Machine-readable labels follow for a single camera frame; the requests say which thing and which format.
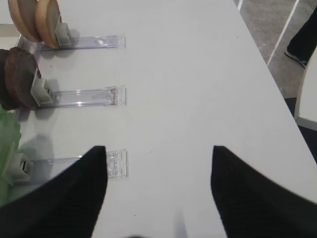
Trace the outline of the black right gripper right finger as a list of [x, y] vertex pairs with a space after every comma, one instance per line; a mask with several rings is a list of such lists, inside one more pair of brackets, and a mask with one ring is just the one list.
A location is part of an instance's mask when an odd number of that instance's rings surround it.
[[317, 205], [214, 146], [211, 192], [229, 238], [315, 238]]

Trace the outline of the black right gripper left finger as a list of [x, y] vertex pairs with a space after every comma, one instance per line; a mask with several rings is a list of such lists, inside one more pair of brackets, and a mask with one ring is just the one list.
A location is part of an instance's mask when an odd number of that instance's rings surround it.
[[2, 238], [90, 238], [107, 187], [106, 148], [95, 146], [54, 179], [0, 209]]

